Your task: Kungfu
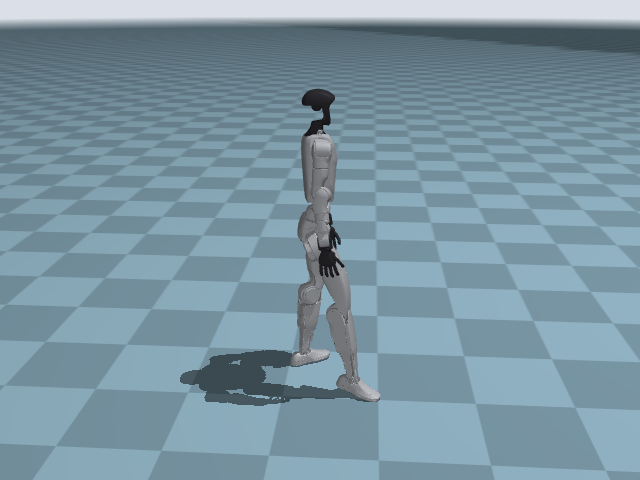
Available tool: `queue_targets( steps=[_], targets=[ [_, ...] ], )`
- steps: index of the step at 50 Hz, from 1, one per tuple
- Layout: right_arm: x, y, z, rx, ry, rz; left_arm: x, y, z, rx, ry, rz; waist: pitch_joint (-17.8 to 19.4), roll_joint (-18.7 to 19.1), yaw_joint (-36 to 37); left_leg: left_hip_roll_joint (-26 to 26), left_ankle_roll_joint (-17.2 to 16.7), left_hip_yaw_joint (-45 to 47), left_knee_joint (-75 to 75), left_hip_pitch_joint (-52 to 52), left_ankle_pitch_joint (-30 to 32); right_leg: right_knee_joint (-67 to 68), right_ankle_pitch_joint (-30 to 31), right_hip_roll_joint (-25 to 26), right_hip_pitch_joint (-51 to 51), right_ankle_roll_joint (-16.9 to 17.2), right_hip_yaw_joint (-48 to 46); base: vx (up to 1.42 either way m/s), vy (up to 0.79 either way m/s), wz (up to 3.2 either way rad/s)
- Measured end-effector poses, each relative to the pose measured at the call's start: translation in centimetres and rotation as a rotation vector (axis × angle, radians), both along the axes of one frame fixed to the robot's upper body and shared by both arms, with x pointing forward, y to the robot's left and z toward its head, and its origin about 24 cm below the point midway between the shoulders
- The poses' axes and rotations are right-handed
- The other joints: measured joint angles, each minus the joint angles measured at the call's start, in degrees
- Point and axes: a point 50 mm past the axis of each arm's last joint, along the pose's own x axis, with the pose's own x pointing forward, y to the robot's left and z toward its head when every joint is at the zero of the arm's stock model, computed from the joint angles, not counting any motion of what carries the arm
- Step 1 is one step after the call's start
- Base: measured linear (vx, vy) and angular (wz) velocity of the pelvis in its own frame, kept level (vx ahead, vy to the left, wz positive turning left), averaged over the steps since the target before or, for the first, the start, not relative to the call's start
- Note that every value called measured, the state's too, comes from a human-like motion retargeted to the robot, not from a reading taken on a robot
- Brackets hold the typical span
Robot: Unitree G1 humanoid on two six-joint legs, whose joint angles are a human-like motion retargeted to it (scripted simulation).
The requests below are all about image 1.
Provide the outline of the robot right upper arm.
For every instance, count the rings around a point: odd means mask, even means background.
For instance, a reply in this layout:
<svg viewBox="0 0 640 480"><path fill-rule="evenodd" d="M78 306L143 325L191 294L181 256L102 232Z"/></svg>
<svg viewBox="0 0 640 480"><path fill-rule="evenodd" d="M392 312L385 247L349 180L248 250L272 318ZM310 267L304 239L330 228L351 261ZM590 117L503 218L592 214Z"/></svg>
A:
<svg viewBox="0 0 640 480"><path fill-rule="evenodd" d="M312 145L312 198L314 197L314 193L317 190L323 189L328 194L327 202L331 200L332 194L328 188L324 187L324 183L328 178L329 162L331 156L331 143L324 139L315 139Z"/></svg>

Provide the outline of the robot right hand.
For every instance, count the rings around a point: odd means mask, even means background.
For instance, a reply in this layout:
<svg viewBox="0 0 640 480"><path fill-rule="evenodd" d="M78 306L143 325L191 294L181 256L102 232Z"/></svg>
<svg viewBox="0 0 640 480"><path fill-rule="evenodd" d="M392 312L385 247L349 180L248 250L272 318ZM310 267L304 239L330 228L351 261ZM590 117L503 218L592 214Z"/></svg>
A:
<svg viewBox="0 0 640 480"><path fill-rule="evenodd" d="M318 238L317 238L317 242L318 242ZM319 243L318 243L318 249L321 251L320 256L319 256L319 269L320 269L320 275L323 276L323 266L324 266L324 271L325 271L325 276L329 277L328 275L328 270L327 267L329 267L329 272L331 277L333 278L333 271L332 271L332 266L334 269L334 272L337 276L339 276L337 267L336 267L336 261L339 263L339 265L344 268L344 264L335 256L335 253L331 250L333 248L333 244L332 244L332 238L329 235L329 247L320 247ZM335 261L336 260L336 261Z"/></svg>

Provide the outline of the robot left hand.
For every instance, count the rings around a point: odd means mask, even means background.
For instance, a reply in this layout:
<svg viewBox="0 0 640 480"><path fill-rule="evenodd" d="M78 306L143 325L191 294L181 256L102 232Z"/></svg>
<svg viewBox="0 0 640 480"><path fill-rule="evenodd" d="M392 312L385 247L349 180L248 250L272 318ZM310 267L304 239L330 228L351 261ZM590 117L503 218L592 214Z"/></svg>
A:
<svg viewBox="0 0 640 480"><path fill-rule="evenodd" d="M337 232L335 231L335 228L333 228L333 227L331 226L331 225L333 224L333 222L332 222L332 216L331 216L331 213L329 213L329 220L330 220L330 222L329 222L328 224L330 225L330 228L331 228L331 230L330 230L330 236L331 236L332 241L333 241L333 246L334 246L334 247L335 247L335 249L336 249L337 247L336 247L336 240L335 240L335 237L336 237L336 239L337 239L337 241L338 241L338 244L339 244L339 245L341 244L341 240L340 240L339 235L338 235L338 234L337 234Z"/></svg>

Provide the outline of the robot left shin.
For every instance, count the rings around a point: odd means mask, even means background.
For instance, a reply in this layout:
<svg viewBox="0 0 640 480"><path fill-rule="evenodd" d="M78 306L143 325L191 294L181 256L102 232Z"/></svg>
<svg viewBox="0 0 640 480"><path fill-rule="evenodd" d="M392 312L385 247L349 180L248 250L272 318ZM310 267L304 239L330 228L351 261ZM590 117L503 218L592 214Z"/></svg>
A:
<svg viewBox="0 0 640 480"><path fill-rule="evenodd" d="M321 293L318 301L313 304L306 304L303 301L301 301L300 298L298 298L297 325L300 329L299 351L301 350L301 353L303 355L310 353L310 346L312 343L314 330L316 328L317 321L318 321L320 304L321 304ZM309 348L308 348L308 345L309 345ZM307 348L308 348L308 351L307 351ZM305 353L303 353L304 351Z"/></svg>

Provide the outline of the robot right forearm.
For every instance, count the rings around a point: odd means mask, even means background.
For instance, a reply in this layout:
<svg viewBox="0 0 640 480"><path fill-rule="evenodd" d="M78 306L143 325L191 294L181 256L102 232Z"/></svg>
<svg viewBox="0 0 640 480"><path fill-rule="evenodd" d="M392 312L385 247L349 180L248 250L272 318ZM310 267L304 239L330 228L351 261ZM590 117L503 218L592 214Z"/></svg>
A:
<svg viewBox="0 0 640 480"><path fill-rule="evenodd" d="M314 193L313 197L313 214L315 214L316 233L318 235L318 243L320 247L329 247L330 225L329 212L327 207L328 194L325 190L319 189Z"/></svg>

